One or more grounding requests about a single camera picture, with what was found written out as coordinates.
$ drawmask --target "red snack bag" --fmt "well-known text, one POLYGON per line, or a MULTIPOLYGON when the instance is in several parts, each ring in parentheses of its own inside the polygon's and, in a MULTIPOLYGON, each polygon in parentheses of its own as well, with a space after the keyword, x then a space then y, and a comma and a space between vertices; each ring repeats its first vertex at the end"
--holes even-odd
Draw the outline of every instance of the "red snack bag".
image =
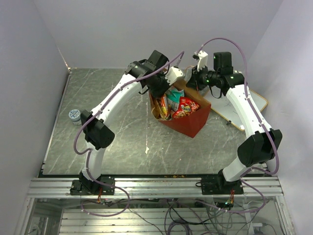
POLYGON ((179 107, 176 112, 172 114, 173 119, 181 118, 184 116, 190 115, 192 112, 196 111, 200 107, 199 104, 192 101, 187 97, 180 97, 179 98, 179 107))

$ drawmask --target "black mount bracket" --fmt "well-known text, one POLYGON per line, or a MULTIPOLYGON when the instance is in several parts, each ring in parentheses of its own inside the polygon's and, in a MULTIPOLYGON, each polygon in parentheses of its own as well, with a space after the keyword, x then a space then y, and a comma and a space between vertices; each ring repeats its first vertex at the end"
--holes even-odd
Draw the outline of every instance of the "black mount bracket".
POLYGON ((115 180, 111 177, 100 176, 98 181, 108 184, 109 186, 100 185, 96 182, 88 180, 83 176, 82 172, 79 174, 79 180, 73 180, 70 194, 71 195, 98 195, 100 193, 100 189, 102 189, 102 195, 114 195, 115 180))
POLYGON ((202 178, 197 187, 201 187, 202 195, 217 195, 217 194, 230 194, 234 190, 234 194, 243 194, 243 186, 241 182, 226 182, 223 177, 223 170, 218 174, 207 175, 202 178))

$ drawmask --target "red paper bag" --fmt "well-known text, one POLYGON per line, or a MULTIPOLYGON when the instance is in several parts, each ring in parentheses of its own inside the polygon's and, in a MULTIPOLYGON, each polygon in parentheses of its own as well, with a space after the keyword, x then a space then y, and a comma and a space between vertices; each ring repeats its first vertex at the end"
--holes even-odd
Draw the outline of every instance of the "red paper bag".
MULTIPOLYGON (((158 121, 172 128, 173 130, 176 130, 184 135, 193 138, 205 125, 211 111, 211 103, 204 99, 199 94, 199 92, 189 87, 186 87, 186 82, 184 80, 177 81, 176 83, 174 83, 174 86, 178 90, 184 90, 185 96, 197 102, 200 105, 200 108, 188 116, 168 121, 158 119, 158 121)), ((151 94, 149 94, 149 97, 152 113, 156 117, 156 114, 154 113, 154 103, 151 94)))

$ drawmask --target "blue snack bag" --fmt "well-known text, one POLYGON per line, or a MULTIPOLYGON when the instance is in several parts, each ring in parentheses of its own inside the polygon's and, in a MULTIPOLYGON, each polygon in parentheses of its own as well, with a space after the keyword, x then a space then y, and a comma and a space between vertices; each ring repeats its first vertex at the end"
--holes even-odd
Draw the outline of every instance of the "blue snack bag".
POLYGON ((171 107, 171 110, 177 111, 179 107, 179 99, 181 96, 185 96, 184 90, 177 90, 175 87, 170 87, 166 92, 167 103, 171 107))

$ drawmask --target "metal frame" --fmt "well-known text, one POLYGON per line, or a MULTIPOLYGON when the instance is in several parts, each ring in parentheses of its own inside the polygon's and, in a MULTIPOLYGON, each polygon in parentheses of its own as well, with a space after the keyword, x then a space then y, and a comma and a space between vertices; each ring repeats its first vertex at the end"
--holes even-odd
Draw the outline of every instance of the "metal frame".
MULTIPOLYGON (((76 178, 36 178, 33 179, 28 196, 31 198, 80 198, 92 199, 97 195, 72 196, 69 194, 72 181, 76 178)), ((115 185, 126 190, 131 198, 209 198, 229 197, 222 195, 202 195, 201 188, 196 183, 201 178, 115 178, 115 185)), ((244 180, 257 187, 267 196, 283 196, 283 191, 277 177, 245 177, 244 180)), ((260 197, 260 194, 248 186, 243 186, 244 194, 235 197, 260 197)), ((115 189, 114 195, 106 198, 127 198, 122 191, 115 189)))
MULTIPOLYGON (((17 226, 16 235, 25 234, 28 231, 36 200, 43 198, 50 199, 96 199, 97 195, 72 196, 69 194, 72 181, 77 178, 35 178, 31 181, 27 199, 23 206, 23 212, 17 226)), ((125 189, 132 199, 155 199, 155 198, 227 198, 229 195, 202 195, 201 188, 195 186, 201 178, 115 178, 115 185, 125 189)), ((278 177, 245 177, 244 180, 258 188, 265 197, 275 199, 279 219, 282 222, 282 229, 285 235, 295 235, 291 216, 288 212, 284 194, 278 177)), ((260 195, 253 189, 243 186, 244 194, 235 195, 236 198, 245 200, 249 198, 260 198, 260 195)), ((126 199, 127 196, 119 190, 114 195, 105 196, 106 199, 126 199)))

